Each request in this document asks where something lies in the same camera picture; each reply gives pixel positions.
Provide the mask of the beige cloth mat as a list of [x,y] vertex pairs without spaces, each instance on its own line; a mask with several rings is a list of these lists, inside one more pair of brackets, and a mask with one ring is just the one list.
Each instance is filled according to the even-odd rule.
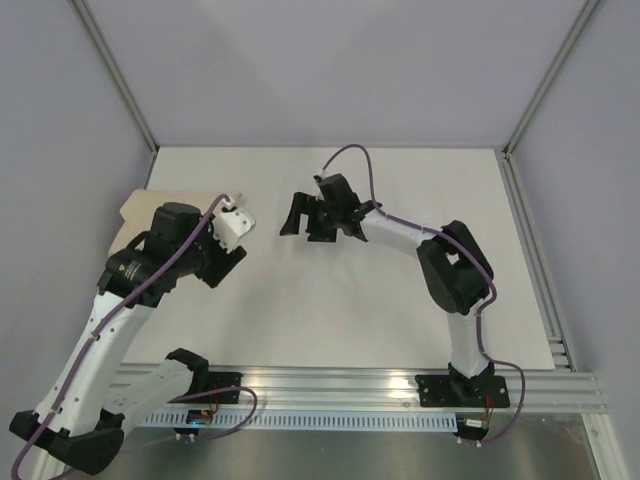
[[[164,219],[156,214],[156,210],[165,205],[181,205],[188,213],[195,215],[193,220],[187,222],[184,233],[179,233],[173,227],[162,229],[160,234],[153,232],[153,224]],[[204,233],[209,232],[213,235],[212,221],[217,214],[239,207],[244,208],[238,203],[238,197],[231,194],[136,190],[120,209],[124,224],[113,240],[108,254],[112,256],[126,248],[134,249],[139,242],[143,242],[146,248],[151,248],[164,240],[169,243],[168,250],[161,251],[160,255],[178,258]]]

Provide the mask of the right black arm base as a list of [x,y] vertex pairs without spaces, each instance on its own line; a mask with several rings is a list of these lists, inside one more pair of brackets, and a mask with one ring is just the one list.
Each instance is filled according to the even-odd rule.
[[454,375],[416,375],[421,407],[425,408],[508,408],[511,405],[503,376],[490,375],[480,380]]

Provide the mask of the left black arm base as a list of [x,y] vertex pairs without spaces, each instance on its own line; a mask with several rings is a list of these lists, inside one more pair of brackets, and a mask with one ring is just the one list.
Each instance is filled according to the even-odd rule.
[[192,398],[196,393],[238,387],[242,384],[243,374],[238,371],[208,371],[194,380],[185,394],[172,400],[172,403],[235,405],[239,402],[240,393],[236,390],[225,391],[215,395]]

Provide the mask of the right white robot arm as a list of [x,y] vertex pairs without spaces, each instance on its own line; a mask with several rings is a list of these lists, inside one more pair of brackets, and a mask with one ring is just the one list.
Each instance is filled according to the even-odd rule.
[[432,300],[447,313],[452,396],[461,404],[475,404],[495,372],[481,340],[481,314],[492,294],[494,273],[468,227],[454,220],[434,229],[385,213],[374,199],[360,200],[341,174],[315,181],[317,195],[293,195],[280,234],[297,235],[306,217],[309,242],[334,243],[342,232],[415,258]]

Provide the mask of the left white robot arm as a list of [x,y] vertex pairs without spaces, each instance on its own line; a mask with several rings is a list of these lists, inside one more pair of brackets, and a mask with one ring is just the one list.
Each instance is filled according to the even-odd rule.
[[35,409],[11,420],[10,432],[27,448],[37,446],[68,467],[96,475],[156,408],[207,394],[208,361],[176,349],[142,380],[107,397],[132,341],[179,279],[193,276],[215,288],[246,257],[240,241],[254,229],[254,219],[226,195],[214,203],[220,213],[164,203],[147,230],[109,256],[89,319],[60,376]]

